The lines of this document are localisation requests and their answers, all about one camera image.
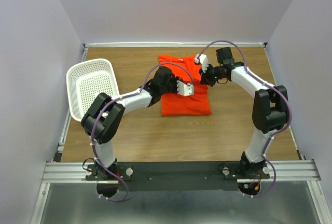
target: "wooden table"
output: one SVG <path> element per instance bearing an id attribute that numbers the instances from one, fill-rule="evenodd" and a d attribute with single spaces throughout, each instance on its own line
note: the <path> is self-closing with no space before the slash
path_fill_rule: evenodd
<path id="1" fill-rule="evenodd" d="M 147 72 L 158 63 L 159 54 L 189 56 L 201 47 L 89 48 L 87 60 L 111 61 L 120 93 L 143 83 Z M 217 65 L 215 49 L 205 53 Z M 273 82 L 263 48 L 243 48 L 248 66 L 258 76 Z M 232 49 L 236 61 L 241 61 Z M 253 99 L 233 82 L 209 88 L 212 114 L 209 116 L 162 117 L 161 105 L 139 109 L 125 115 L 113 138 L 118 161 L 214 161 L 239 160 L 248 147 L 254 126 L 251 120 Z M 71 120 L 62 162 L 79 162 L 92 157 L 89 138 L 80 123 Z M 270 160 L 297 160 L 290 131 L 273 141 Z"/>

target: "folded garment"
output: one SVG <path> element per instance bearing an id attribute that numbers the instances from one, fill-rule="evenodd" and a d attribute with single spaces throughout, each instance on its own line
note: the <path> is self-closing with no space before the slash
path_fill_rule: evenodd
<path id="1" fill-rule="evenodd" d="M 179 94 L 168 93 L 161 97 L 161 115 L 209 115 L 211 114 L 208 87 L 201 85 L 201 76 L 199 74 L 199 65 L 194 63 L 195 55 L 190 57 L 172 57 L 168 54 L 159 56 L 159 62 L 173 62 L 187 69 L 193 77 L 194 94 L 192 96 L 182 96 Z M 164 65 L 169 67 L 175 76 L 180 76 L 184 82 L 190 82 L 187 73 L 173 65 Z"/>

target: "white plastic basket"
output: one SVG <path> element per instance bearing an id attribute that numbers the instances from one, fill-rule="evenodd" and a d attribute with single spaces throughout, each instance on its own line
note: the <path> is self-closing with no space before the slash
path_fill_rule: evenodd
<path id="1" fill-rule="evenodd" d="M 106 59 L 78 63 L 68 70 L 66 79 L 69 109 L 77 121 L 82 120 L 98 94 L 120 94 L 112 65 Z"/>

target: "gray floor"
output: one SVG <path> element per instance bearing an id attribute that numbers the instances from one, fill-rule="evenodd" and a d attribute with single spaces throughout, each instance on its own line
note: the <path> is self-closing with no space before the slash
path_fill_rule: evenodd
<path id="1" fill-rule="evenodd" d="M 262 190 L 269 184 L 263 184 Z M 306 182 L 279 182 L 266 196 L 234 191 L 131 192 L 122 203 L 98 199 L 95 185 L 54 184 L 42 223 L 319 223 Z"/>

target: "gray wall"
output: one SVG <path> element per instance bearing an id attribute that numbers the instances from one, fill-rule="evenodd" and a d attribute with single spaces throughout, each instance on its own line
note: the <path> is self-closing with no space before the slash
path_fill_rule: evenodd
<path id="1" fill-rule="evenodd" d="M 331 0 L 293 0 L 267 46 L 276 81 L 288 89 L 299 150 L 315 159 L 330 209 L 331 21 Z"/>
<path id="2" fill-rule="evenodd" d="M 61 0 L 84 43 L 268 41 L 292 0 Z"/>
<path id="3" fill-rule="evenodd" d="M 0 1 L 0 223 L 30 223 L 81 41 L 59 0 Z"/>

